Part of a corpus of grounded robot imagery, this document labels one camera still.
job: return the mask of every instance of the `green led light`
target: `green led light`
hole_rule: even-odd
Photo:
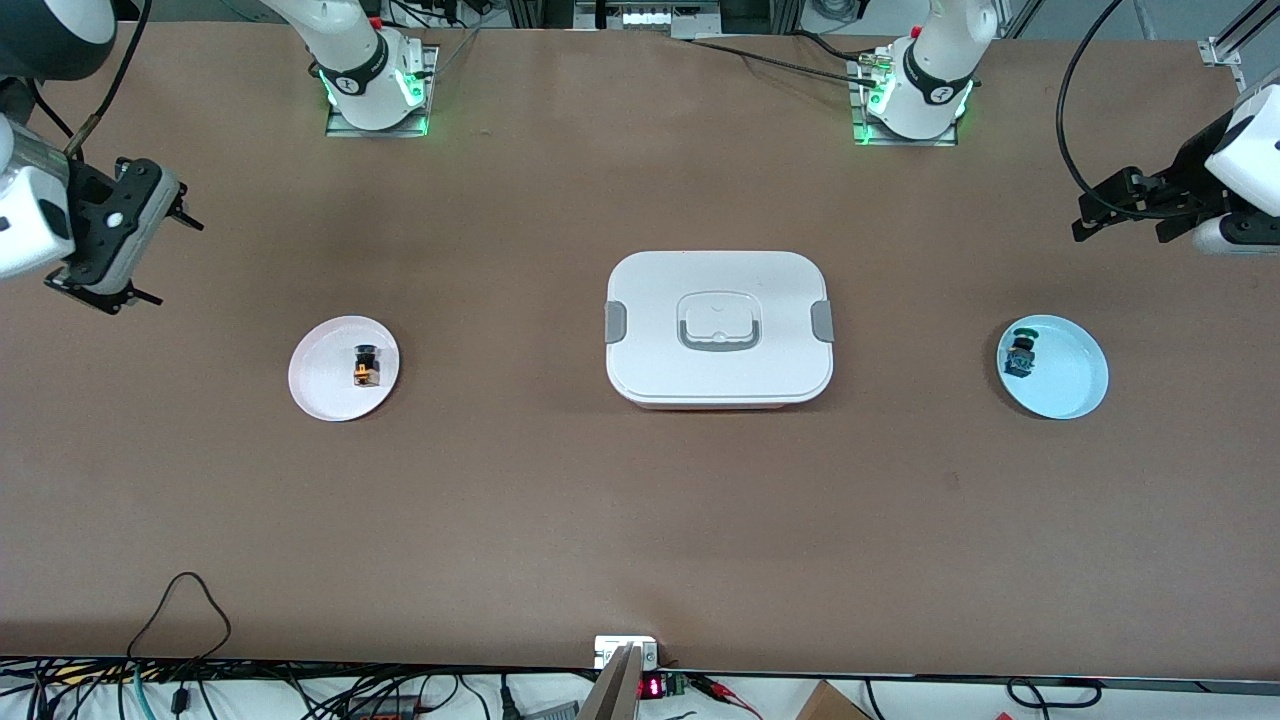
[[[422,101],[422,81],[415,77],[406,77],[404,73],[396,70],[396,83],[399,85],[401,92],[404,94],[406,102],[417,105]]]
[[[337,108],[338,101],[334,100],[333,97],[333,86],[329,85],[329,81],[324,77],[324,73],[320,73],[320,85],[324,86],[324,94],[329,96],[329,105]]]

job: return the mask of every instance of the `green cable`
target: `green cable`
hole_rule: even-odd
[[[147,696],[142,692],[142,669],[137,665],[133,666],[133,694],[138,696],[138,705],[142,706],[142,714],[147,716],[147,720],[156,720],[156,714],[151,712],[151,703],[147,702]]]

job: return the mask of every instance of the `light blue plate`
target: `light blue plate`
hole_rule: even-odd
[[[1005,357],[1014,345],[1014,331],[1039,333],[1032,352],[1032,374],[1018,378],[1005,373]],[[1030,315],[1009,325],[996,347],[996,373],[1005,389],[1023,407],[1052,418],[1073,420],[1092,413],[1107,395],[1111,382],[1107,357],[1093,336],[1057,315]]]

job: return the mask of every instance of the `connector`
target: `connector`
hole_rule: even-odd
[[[502,689],[498,691],[502,696],[502,720],[522,720],[520,708],[516,707],[515,698],[511,697],[511,688],[507,687],[507,676],[502,676]]]
[[[732,705],[728,701],[728,697],[732,694],[732,692],[724,685],[717,683],[716,680],[712,680],[707,675],[687,674],[686,679],[689,680],[689,687],[703,693],[704,696],[714,700],[716,702]]]
[[[182,715],[191,707],[191,692],[187,688],[173,691],[173,700],[169,701],[169,712],[174,716]]]

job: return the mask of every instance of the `white plate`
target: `white plate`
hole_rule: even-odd
[[[378,346],[378,387],[356,387],[356,346]],[[289,392],[312,418],[338,423],[353,420],[381,405],[399,374],[399,348],[381,323],[346,315],[326,320],[307,333],[289,360]]]

